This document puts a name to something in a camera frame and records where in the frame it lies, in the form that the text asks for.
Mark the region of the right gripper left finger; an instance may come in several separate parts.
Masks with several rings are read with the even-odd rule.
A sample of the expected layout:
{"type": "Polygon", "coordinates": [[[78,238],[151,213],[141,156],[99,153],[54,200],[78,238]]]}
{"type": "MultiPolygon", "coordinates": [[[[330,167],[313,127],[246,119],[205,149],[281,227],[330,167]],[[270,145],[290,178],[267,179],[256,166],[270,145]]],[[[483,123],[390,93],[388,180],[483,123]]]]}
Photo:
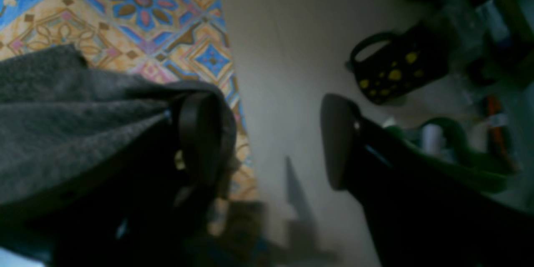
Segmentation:
{"type": "Polygon", "coordinates": [[[199,185],[180,151],[175,169],[149,169],[145,157],[63,208],[31,219],[1,218],[1,247],[47,267],[184,264],[183,245],[207,224],[225,168],[215,183],[199,185]]]}

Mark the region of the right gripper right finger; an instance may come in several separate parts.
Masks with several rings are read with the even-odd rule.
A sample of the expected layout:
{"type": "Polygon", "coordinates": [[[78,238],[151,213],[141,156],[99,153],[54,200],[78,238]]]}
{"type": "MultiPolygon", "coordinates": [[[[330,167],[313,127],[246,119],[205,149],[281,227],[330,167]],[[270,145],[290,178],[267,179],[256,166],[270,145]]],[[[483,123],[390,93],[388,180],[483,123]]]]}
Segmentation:
{"type": "Polygon", "coordinates": [[[432,166],[349,98],[324,95],[319,115],[328,181],[361,204],[382,266],[532,267],[532,213],[432,166]]]}

